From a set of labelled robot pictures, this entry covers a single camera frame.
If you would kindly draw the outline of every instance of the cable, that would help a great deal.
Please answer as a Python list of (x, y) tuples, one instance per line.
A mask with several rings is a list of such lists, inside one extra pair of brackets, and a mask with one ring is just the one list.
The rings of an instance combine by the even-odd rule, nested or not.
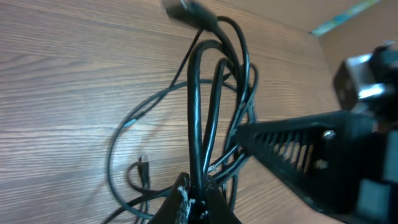
[[(129, 178), (129, 174), (130, 171), (133, 170), (133, 168), (135, 167), (138, 167), (139, 170), (140, 168), (142, 168), (142, 164), (138, 162), (129, 166), (126, 172), (126, 180), (129, 186), (132, 189), (142, 193), (142, 196), (131, 200), (130, 202), (124, 201), (121, 198), (113, 182), (112, 158), (114, 148), (116, 146), (116, 141), (118, 140), (118, 137), (122, 134), (124, 129), (133, 125), (146, 113), (153, 109), (169, 92), (185, 86), (187, 86), (188, 92), (188, 140), (190, 145), (189, 150), (191, 189), (189, 192), (189, 196), (191, 198), (199, 199), (199, 201), (202, 201), (204, 197), (203, 185), (206, 174), (214, 170), (216, 171), (218, 166), (222, 166), (221, 170), (217, 172), (213, 176), (213, 178), (217, 184), (223, 186), (223, 195), (226, 195), (225, 183), (230, 178), (233, 178), (231, 196), (229, 197), (229, 207), (231, 208), (231, 210), (233, 210), (234, 202), (236, 200), (236, 189), (238, 186), (238, 172), (240, 168), (246, 163), (249, 157), (249, 155), (247, 155), (244, 151), (238, 151), (239, 146), (236, 144), (236, 142), (233, 142), (234, 130), (242, 122), (245, 114), (248, 116), (249, 123), (256, 122), (256, 115), (254, 112), (254, 94), (256, 92), (258, 84), (258, 70), (253, 64), (250, 63), (246, 41), (244, 39), (243, 32), (237, 25), (237, 23), (227, 17), (218, 17), (218, 20), (231, 24), (235, 29), (243, 51), (243, 64), (239, 64), (238, 57), (232, 46), (231, 41), (218, 26), (216, 26), (212, 31), (220, 39), (221, 43), (215, 40), (204, 40), (197, 44), (197, 41), (200, 34), (203, 32), (203, 29), (198, 31), (169, 87), (158, 91), (157, 93), (148, 97), (142, 103), (138, 104), (132, 111), (130, 111), (130, 113), (127, 114), (126, 117), (122, 120), (111, 138), (108, 148), (108, 155), (106, 158), (106, 175), (109, 189), (113, 197), (121, 205), (121, 208), (112, 213), (103, 223), (110, 222), (123, 211), (131, 212), (138, 218), (141, 218), (142, 223), (144, 223), (145, 219), (150, 219), (153, 217), (152, 214), (148, 213), (149, 200), (159, 197), (166, 197), (169, 194), (171, 187), (163, 190), (151, 190), (149, 184), (149, 174), (147, 180), (148, 184), (145, 184), (146, 182), (142, 178), (142, 175), (140, 175), (142, 187), (134, 184), (134, 182)], [(217, 63), (213, 80), (200, 79), (201, 56), (205, 50), (210, 48), (218, 49), (220, 52), (225, 54), (227, 58), (222, 58)], [(188, 58), (189, 64), (187, 81), (175, 84)], [(228, 69), (231, 71), (226, 75), (224, 75), (225, 66), (227, 66)], [(250, 86), (249, 84), (250, 67), (254, 70), (254, 82), (252, 86)], [(230, 76), (233, 76), (235, 78), (236, 88), (225, 82)], [(213, 84), (210, 94), (208, 121), (206, 123), (203, 140), (201, 138), (200, 84)], [(211, 153), (213, 151), (215, 134), (217, 129), (218, 114), (220, 110), (222, 86), (225, 86), (237, 93), (236, 106), (224, 142), (223, 154), (220, 158), (210, 164)], [(228, 159), (232, 155), (233, 162), (228, 164)], [(133, 208), (133, 206), (139, 203), (140, 209)]]

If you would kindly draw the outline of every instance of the black device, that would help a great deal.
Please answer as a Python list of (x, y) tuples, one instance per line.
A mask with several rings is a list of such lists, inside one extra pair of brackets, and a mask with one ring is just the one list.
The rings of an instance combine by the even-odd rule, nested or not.
[[(309, 207), (345, 223), (398, 223), (398, 130), (396, 130), (398, 54), (389, 46), (378, 47), (372, 55), (349, 58), (335, 77), (334, 85), (344, 109), (327, 114), (257, 123), (254, 94), (258, 71), (250, 63), (242, 30), (235, 21), (217, 17), (194, 1), (166, 1), (170, 17), (197, 27), (188, 53), (170, 86), (134, 108), (119, 125), (111, 140), (106, 161), (108, 185), (121, 208), (103, 223), (124, 211), (144, 223), (239, 224), (233, 208), (238, 187), (238, 172), (254, 156)], [(227, 22), (235, 29), (243, 51), (243, 64), (225, 33), (218, 26)], [(204, 40), (203, 30), (213, 32), (221, 42)], [(213, 80), (200, 79), (203, 51), (218, 49), (226, 58), (217, 63)], [(188, 61), (187, 82), (176, 84)], [(249, 83), (250, 68), (254, 82)], [(233, 77), (236, 86), (226, 80)], [(205, 134), (201, 136), (200, 85), (212, 84)], [(111, 161), (116, 140), (123, 129), (143, 117), (168, 92), (187, 87), (190, 174), (181, 173), (173, 186), (150, 189), (146, 157), (126, 172), (128, 184), (142, 194), (125, 202), (114, 186)], [(221, 87), (236, 92), (236, 107), (224, 142), (223, 154), (210, 164), (220, 106)], [(246, 124), (241, 124), (247, 116)], [(390, 126), (377, 130), (378, 120)], [(142, 187), (129, 178), (137, 167)], [(227, 197), (226, 182), (232, 180)], [(148, 214), (149, 200), (165, 197), (159, 211)]]

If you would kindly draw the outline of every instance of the wooden table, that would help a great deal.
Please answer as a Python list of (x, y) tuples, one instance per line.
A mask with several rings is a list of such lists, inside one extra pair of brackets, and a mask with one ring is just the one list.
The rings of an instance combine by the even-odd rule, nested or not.
[[(337, 109), (315, 37), (216, 0), (202, 3), (243, 28), (261, 73), (260, 120)], [(158, 0), (0, 0), (0, 223), (99, 223), (117, 208), (104, 174), (109, 138), (131, 108), (167, 87), (195, 32), (168, 20)], [(203, 78), (220, 57), (205, 53)], [(209, 94), (204, 86), (203, 111)], [(229, 90), (222, 97), (213, 159), (234, 105)], [(186, 89), (171, 93), (119, 141), (115, 181), (126, 199), (138, 194), (123, 172), (142, 154), (155, 189), (188, 172), (186, 98)], [(152, 212), (161, 203), (154, 200)], [(235, 212), (243, 223), (335, 222), (254, 159), (241, 171)]]

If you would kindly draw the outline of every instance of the bundle of cables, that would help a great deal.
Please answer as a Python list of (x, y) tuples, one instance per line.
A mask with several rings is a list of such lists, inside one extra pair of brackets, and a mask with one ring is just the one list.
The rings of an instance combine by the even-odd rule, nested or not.
[[(199, 19), (198, 14), (195, 14), (194, 16), (196, 16), (196, 18), (194, 18), (196, 21), (200, 21), (199, 26), (201, 26), (201, 29), (194, 38), (170, 86), (150, 96), (148, 99), (136, 106), (123, 119), (117, 130), (114, 132), (109, 145), (108, 156), (106, 158), (106, 174), (110, 191), (121, 207), (115, 210), (106, 220), (104, 220), (104, 224), (109, 223), (112, 219), (124, 211), (134, 214), (137, 217), (136, 223), (139, 221), (139, 219), (141, 219), (141, 223), (144, 223), (145, 220), (151, 219), (154, 216), (148, 213), (149, 201), (155, 198), (168, 196), (171, 187), (162, 190), (150, 189), (149, 166), (146, 159), (143, 158), (139, 162), (131, 165), (127, 170), (127, 181), (129, 185), (134, 190), (140, 192), (142, 196), (129, 202), (123, 200), (119, 192), (116, 190), (114, 180), (112, 178), (112, 157), (116, 141), (123, 130), (130, 128), (135, 122), (137, 122), (152, 108), (154, 108), (167, 95), (167, 93), (185, 86), (187, 86), (188, 91), (188, 140), (190, 153), (189, 197), (195, 198), (199, 202), (204, 201), (205, 179), (208, 173), (211, 171), (216, 171), (216, 174), (213, 175), (213, 179), (220, 186), (221, 193), (223, 194), (223, 197), (225, 198), (226, 203), (228, 203), (230, 209), (234, 209), (236, 192), (238, 188), (238, 171), (250, 156), (247, 151), (241, 149), (240, 146), (234, 141), (234, 131), (242, 122), (245, 115), (247, 115), (248, 123), (256, 122), (256, 115), (254, 112), (254, 94), (256, 92), (258, 83), (258, 71), (257, 68), (250, 63), (248, 47), (246, 45), (243, 32), (235, 21), (223, 16), (211, 17), (209, 19), (208, 14), (205, 13), (205, 16), (203, 16), (202, 11), (200, 12)], [(231, 41), (218, 26), (219, 21), (227, 22), (236, 31), (243, 52), (242, 65), (239, 63), (238, 56), (236, 55)], [(221, 43), (215, 40), (204, 40), (197, 44), (199, 36), (204, 29), (213, 32), (220, 39)], [(202, 53), (207, 49), (217, 49), (226, 56), (226, 58), (222, 58), (218, 61), (214, 78), (212, 80), (200, 79), (199, 77), (201, 56)], [(189, 62), (187, 81), (176, 84), (177, 78), (179, 77), (188, 58)], [(224, 74), (225, 67), (227, 67), (230, 71), (227, 74)], [(254, 70), (254, 81), (252, 85), (249, 83), (250, 68)], [(231, 76), (236, 80), (236, 87), (225, 82)], [(203, 140), (201, 136), (200, 109), (201, 84), (212, 84), (208, 120), (206, 123)], [(236, 106), (224, 142), (223, 153), (221, 157), (210, 164), (211, 153), (213, 150), (217, 129), (222, 86), (225, 86), (226, 88), (236, 92)], [(233, 161), (228, 163), (230, 157), (233, 158)], [(134, 185), (133, 181), (129, 179), (129, 173), (135, 167), (138, 167), (142, 187)], [(229, 199), (227, 199), (227, 181), (229, 179), (232, 179), (231, 195), (229, 196)]]

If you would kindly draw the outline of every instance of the wooden surface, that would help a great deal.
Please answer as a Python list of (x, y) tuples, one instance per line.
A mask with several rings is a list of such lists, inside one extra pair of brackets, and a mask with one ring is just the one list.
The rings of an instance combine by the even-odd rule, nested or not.
[[(246, 34), (261, 72), (261, 120), (337, 109), (316, 38), (219, 2), (204, 4)], [(169, 84), (195, 32), (168, 20), (158, 0), (1, 0), (0, 223), (99, 223), (117, 208), (104, 175), (109, 138), (132, 107)], [(205, 53), (202, 77), (212, 76), (219, 57)], [(209, 92), (203, 87), (203, 111)], [(232, 105), (225, 90), (213, 159)], [(126, 199), (138, 194), (123, 172), (142, 154), (155, 189), (188, 172), (186, 107), (185, 89), (171, 93), (119, 141), (115, 181)], [(152, 212), (161, 203), (153, 201)], [(243, 223), (335, 223), (255, 160), (241, 171), (236, 215)]]
[(310, 32), (363, 0), (217, 0)]
[(398, 41), (398, 1), (383, 0), (320, 37), (330, 71), (343, 58), (368, 54), (386, 40)]

